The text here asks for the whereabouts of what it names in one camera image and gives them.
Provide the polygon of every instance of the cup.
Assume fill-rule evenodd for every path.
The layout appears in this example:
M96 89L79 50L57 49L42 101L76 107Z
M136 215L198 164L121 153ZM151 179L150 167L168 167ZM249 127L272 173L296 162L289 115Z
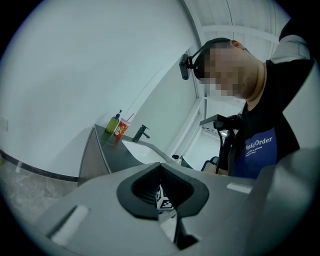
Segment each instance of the cup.
M121 138L121 136L125 133L125 131L128 129L128 127L130 126L130 122L124 120L123 118L121 118L118 127L115 129L114 131L114 136L116 138Z

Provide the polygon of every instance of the sink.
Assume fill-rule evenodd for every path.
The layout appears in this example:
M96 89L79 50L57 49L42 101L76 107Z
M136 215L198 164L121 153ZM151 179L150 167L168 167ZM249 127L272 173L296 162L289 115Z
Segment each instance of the sink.
M130 151L130 153L143 164L152 164L156 162L166 163L160 155L158 155L150 147L141 145L132 141L123 140L125 147Z

